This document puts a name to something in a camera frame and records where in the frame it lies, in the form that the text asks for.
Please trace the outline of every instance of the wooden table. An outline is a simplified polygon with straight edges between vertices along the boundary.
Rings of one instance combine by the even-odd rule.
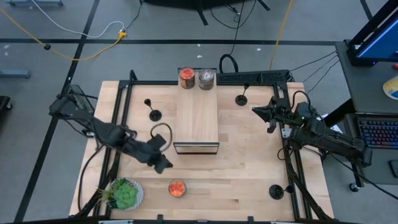
[[[95,116],[102,121],[111,121],[117,87],[118,81],[102,84],[95,112]],[[303,90],[303,85],[288,83],[288,88],[291,99],[295,91]],[[248,104],[238,106],[234,99],[242,90],[241,86],[218,86],[220,148],[217,155],[177,155],[175,149],[170,147],[165,155],[174,168],[166,169],[161,175],[134,158],[122,155],[118,176],[138,181],[144,188],[145,199],[136,210],[113,210],[111,218],[154,220],[158,214],[163,214],[165,220],[247,220],[248,216],[254,216],[256,221],[294,221],[290,196],[274,200],[268,193],[273,184],[288,185],[285,162],[277,158],[277,151],[282,147],[280,132],[277,128],[274,133],[267,134],[269,124],[251,111],[253,106],[268,104],[273,87],[251,86],[246,91]],[[163,113],[159,122],[174,128],[177,119],[176,93],[176,85],[133,86],[127,125],[138,132],[137,140],[147,141],[149,130],[155,125],[149,119],[150,109],[144,104],[146,98],[151,99],[153,109]],[[301,94],[296,96],[298,102],[304,99]],[[159,127],[158,133],[168,141],[169,131],[164,126]],[[82,167],[94,150],[95,142],[89,139]],[[83,179],[82,205],[98,186],[103,156],[104,150],[88,165]],[[301,150],[301,157],[308,191],[325,213],[333,217],[319,156]],[[185,181],[188,192],[183,198],[174,198],[169,194],[168,184],[173,179]],[[78,211],[77,189],[76,185],[70,214]],[[300,214],[305,217],[303,209],[300,209]]]

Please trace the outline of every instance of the black keyboard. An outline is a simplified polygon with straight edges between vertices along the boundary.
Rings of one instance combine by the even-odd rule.
[[[271,70],[256,72],[219,73],[217,82],[288,82],[291,76],[288,70]]]
[[[358,126],[368,147],[398,149],[398,116],[359,117]]]

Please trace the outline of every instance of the white cable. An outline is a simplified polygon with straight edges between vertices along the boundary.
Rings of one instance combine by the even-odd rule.
[[[124,30],[124,23],[121,22],[121,21],[114,21],[114,22],[111,22],[110,24],[108,24],[108,25],[106,26],[105,30],[102,31],[102,33],[101,33],[100,35],[98,35],[98,36],[90,36],[90,35],[84,34],[84,33],[82,33],[82,32],[76,32],[76,31],[73,31],[73,30],[70,30],[70,29],[66,29],[66,28],[60,26],[59,24],[57,24],[53,19],[51,19],[51,17],[50,17],[49,15],[47,15],[47,13],[45,13],[45,12],[43,11],[43,9],[42,9],[34,0],[31,0],[31,1],[32,1],[32,2],[36,5],[36,7],[37,7],[40,11],[42,11],[43,14],[44,14],[45,16],[47,16],[47,18],[50,19],[51,22],[53,22],[57,27],[59,27],[59,28],[65,30],[65,31],[72,32],[72,33],[74,33],[74,34],[81,34],[81,35],[85,35],[85,36],[91,37],[91,38],[98,38],[98,37],[101,37],[101,36],[106,32],[106,30],[108,29],[108,27],[109,27],[110,25],[115,24],[115,23],[122,24],[122,29],[121,29],[121,30]]]

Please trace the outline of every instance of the yellow cable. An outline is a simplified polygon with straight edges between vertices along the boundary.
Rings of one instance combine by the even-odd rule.
[[[289,13],[290,13],[291,8],[292,8],[293,1],[294,1],[294,0],[290,0],[289,7],[287,8],[287,12],[286,12],[286,15],[285,15],[285,17],[284,17],[284,21],[282,22],[282,25],[280,26],[280,29],[279,29],[279,36],[278,36],[278,40],[276,41],[276,44],[275,44],[274,53],[272,54],[271,63],[269,64],[269,70],[272,69],[272,64],[274,63],[274,58],[275,58],[276,50],[278,49],[279,41],[282,39],[282,34],[283,34],[283,32],[284,32],[284,29],[285,29],[286,20],[287,20],[287,18],[288,18],[288,16],[289,16]]]
[[[34,40],[35,40],[36,42],[38,42],[39,44],[43,45],[43,47],[46,46],[45,43],[41,42],[38,38],[36,38],[35,36],[33,36],[29,31],[25,30],[21,25],[19,25],[19,23],[18,23],[17,21],[15,21],[4,9],[0,8],[0,12],[3,13],[3,14],[4,14],[13,24],[15,24],[18,28],[20,28],[20,30],[24,31],[24,33],[26,33],[29,37],[31,37],[32,39],[34,39]],[[72,60],[72,61],[89,60],[89,59],[92,59],[92,58],[97,57],[100,53],[104,52],[105,50],[108,50],[108,49],[110,49],[111,47],[114,47],[114,46],[115,46],[116,44],[118,44],[119,41],[120,41],[121,39],[123,39],[125,36],[127,36],[127,33],[120,31],[120,32],[119,32],[119,38],[118,38],[118,40],[117,40],[114,44],[112,44],[112,45],[110,45],[110,46],[108,46],[108,47],[105,47],[104,49],[100,50],[97,54],[94,54],[94,55],[92,55],[92,56],[90,56],[90,57],[86,57],[86,58],[79,58],[79,59],[77,59],[77,58],[72,58],[72,57],[69,57],[69,56],[67,56],[67,55],[64,55],[63,53],[59,52],[58,50],[51,49],[51,51],[52,51],[53,53],[55,53],[55,54],[57,54],[57,55],[63,57],[63,58],[66,58],[66,59],[69,59],[69,60]]]

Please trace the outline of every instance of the computer monitor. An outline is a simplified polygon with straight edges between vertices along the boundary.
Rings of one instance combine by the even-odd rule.
[[[354,66],[398,62],[398,0],[389,0],[348,43]]]

